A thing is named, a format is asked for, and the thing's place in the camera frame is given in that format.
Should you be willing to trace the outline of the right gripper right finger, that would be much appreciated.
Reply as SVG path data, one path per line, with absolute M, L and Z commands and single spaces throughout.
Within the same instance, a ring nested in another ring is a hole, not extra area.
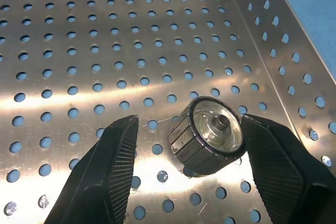
M 241 119 L 254 183 L 272 223 L 335 223 L 335 176 L 290 129 L 246 114 Z

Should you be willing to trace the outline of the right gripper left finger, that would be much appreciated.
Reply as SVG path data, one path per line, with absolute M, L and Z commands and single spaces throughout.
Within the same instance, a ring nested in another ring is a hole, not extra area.
M 105 128 L 72 169 L 45 223 L 123 223 L 133 179 L 139 117 Z

